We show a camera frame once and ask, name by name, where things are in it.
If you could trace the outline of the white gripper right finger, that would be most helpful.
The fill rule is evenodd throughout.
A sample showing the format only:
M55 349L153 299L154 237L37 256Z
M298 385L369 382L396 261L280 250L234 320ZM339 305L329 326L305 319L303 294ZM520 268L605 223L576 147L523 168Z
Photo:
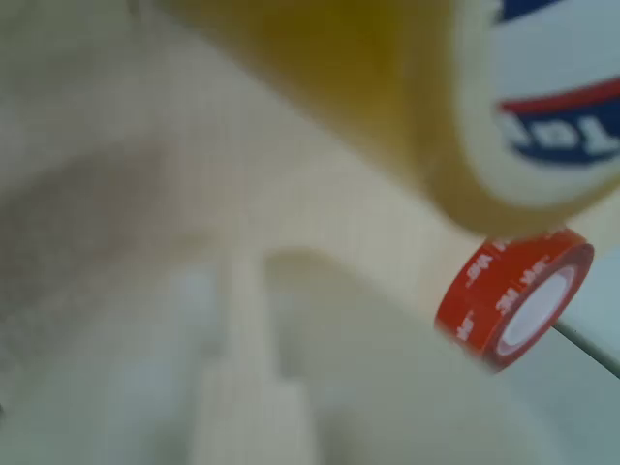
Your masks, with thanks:
M378 285L310 251L269 257L280 372L304 385L324 464L553 464L541 421Z

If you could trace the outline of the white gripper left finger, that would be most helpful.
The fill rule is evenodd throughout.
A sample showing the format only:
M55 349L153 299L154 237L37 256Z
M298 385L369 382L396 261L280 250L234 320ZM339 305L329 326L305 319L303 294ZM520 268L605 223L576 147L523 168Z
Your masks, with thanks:
M304 384L286 376L253 256L160 261L129 284L140 363L124 464L309 464Z

